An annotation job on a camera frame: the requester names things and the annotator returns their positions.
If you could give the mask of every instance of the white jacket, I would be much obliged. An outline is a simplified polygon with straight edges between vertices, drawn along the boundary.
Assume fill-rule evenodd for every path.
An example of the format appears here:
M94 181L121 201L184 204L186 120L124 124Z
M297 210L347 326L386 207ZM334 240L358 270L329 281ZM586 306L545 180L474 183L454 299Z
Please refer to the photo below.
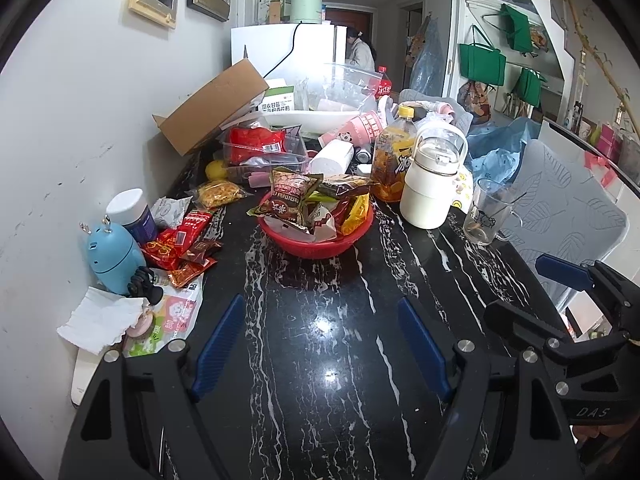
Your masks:
M369 48L369 45L360 38L356 38L356 41L353 42L353 45L351 46L351 55L347 64L357 66L367 72L376 71L376 64L373 61L371 49Z

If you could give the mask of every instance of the green tote bag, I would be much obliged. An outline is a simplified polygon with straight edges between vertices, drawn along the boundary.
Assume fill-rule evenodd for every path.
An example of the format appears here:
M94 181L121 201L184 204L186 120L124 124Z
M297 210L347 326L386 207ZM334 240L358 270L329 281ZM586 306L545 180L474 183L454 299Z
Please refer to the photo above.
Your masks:
M513 88L513 93L527 104L537 108L540 104L541 81L543 80L545 79L533 72L533 70L523 68L516 86Z
M474 42L460 44L460 74L472 81L502 86L507 58L491 44L482 30L475 25L471 27ZM488 44L476 43L476 30Z
M504 32L507 37L507 43L509 46L518 52L523 54L529 54L533 52L533 43L531 43L531 31L529 30L529 19L521 12L517 11L513 7L507 4L502 4L500 12L497 14L485 14L482 18L487 16L501 16L506 18L506 27L500 28L493 23L489 23L492 27Z

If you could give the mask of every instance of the blue gripper pad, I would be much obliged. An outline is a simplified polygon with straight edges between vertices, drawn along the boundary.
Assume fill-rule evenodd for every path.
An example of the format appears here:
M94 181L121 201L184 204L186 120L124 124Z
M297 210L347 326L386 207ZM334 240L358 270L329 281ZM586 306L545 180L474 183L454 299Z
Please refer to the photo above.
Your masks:
M551 254L540 254L536 259L540 276L554 280L574 290L591 290L593 280L586 267L581 267Z
M447 378L446 361L408 298L398 303L398 323L427 386L440 400L448 402L453 389Z
M243 321L244 298L236 294L198 356L195 380L191 387L195 402L216 386Z

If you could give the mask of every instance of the clear glass cup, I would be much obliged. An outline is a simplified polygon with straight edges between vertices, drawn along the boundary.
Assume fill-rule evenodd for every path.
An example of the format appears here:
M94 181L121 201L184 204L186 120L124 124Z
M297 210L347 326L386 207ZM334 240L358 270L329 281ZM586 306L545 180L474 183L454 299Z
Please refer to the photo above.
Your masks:
M462 225L469 241L478 245L489 245L494 238L508 241L509 237L498 234L498 231L509 215L514 215L522 225L522 218L513 210L516 199L508 187L487 178L478 180L473 202Z

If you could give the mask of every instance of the woman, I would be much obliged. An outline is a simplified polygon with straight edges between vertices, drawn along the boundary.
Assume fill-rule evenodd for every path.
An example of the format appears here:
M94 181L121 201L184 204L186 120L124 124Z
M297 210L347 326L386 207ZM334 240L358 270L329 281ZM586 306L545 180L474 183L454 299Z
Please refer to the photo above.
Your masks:
M367 72L375 72L376 50L369 41L362 37L362 33L353 27L347 27L347 43L351 45L351 55L347 64L357 66Z

